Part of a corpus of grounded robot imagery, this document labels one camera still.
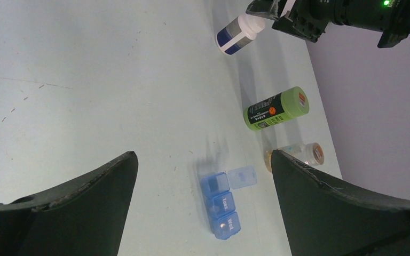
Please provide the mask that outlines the blue pill organizer box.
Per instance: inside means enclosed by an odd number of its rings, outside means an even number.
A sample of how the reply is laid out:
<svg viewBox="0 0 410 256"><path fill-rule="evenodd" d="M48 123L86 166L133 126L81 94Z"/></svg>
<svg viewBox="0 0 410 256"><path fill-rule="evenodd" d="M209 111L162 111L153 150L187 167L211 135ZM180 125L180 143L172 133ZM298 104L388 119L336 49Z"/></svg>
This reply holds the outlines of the blue pill organizer box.
<svg viewBox="0 0 410 256"><path fill-rule="evenodd" d="M232 190L256 183L257 174L251 165L207 174L200 179L210 230L217 239L227 240L241 230Z"/></svg>

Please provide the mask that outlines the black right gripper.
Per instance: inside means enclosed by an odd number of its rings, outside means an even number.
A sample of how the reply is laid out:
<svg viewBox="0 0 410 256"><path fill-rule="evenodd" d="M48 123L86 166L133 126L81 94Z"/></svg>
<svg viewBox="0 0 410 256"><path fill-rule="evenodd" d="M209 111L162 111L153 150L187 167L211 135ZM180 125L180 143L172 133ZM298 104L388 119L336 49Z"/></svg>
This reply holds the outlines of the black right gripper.
<svg viewBox="0 0 410 256"><path fill-rule="evenodd" d="M315 43L332 19L333 2L253 0L246 14L273 20L272 29Z"/></svg>

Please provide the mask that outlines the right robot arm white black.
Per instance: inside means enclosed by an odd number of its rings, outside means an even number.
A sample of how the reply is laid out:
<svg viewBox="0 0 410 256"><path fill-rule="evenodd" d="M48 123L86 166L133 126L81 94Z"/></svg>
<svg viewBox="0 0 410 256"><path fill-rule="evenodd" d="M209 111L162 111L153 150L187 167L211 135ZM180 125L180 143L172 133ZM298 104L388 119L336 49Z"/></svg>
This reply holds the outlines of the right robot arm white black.
<svg viewBox="0 0 410 256"><path fill-rule="evenodd" d="M410 38L410 0L252 1L246 13L272 20L272 29L312 43L329 23L380 32L380 49Z"/></svg>

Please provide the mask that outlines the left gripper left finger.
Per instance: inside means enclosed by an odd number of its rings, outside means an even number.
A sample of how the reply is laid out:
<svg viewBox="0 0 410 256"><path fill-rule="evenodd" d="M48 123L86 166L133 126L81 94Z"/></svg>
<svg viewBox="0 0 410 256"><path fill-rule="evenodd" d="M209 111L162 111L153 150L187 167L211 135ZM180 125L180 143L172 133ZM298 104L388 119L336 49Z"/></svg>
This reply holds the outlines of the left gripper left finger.
<svg viewBox="0 0 410 256"><path fill-rule="evenodd" d="M128 151L50 189L0 203L0 255L117 255L138 173Z"/></svg>

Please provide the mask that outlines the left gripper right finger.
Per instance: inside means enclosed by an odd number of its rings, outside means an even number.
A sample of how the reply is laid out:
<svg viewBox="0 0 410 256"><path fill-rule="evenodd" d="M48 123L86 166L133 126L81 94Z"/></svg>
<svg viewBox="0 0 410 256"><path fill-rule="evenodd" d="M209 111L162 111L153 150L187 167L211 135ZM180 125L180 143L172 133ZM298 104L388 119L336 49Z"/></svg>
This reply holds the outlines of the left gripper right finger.
<svg viewBox="0 0 410 256"><path fill-rule="evenodd" d="M410 255L410 200L364 189L281 150L273 181L292 255Z"/></svg>

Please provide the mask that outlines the clear amber pill bottle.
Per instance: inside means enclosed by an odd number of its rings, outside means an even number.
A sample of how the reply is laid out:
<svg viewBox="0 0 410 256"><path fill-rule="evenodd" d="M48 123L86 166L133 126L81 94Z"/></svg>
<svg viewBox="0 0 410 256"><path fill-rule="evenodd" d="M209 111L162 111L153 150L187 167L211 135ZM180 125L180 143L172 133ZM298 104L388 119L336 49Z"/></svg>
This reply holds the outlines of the clear amber pill bottle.
<svg viewBox="0 0 410 256"><path fill-rule="evenodd" d="M300 160L309 166L323 165L325 156L321 145L316 142L313 143L296 143L289 146L277 148Z"/></svg>

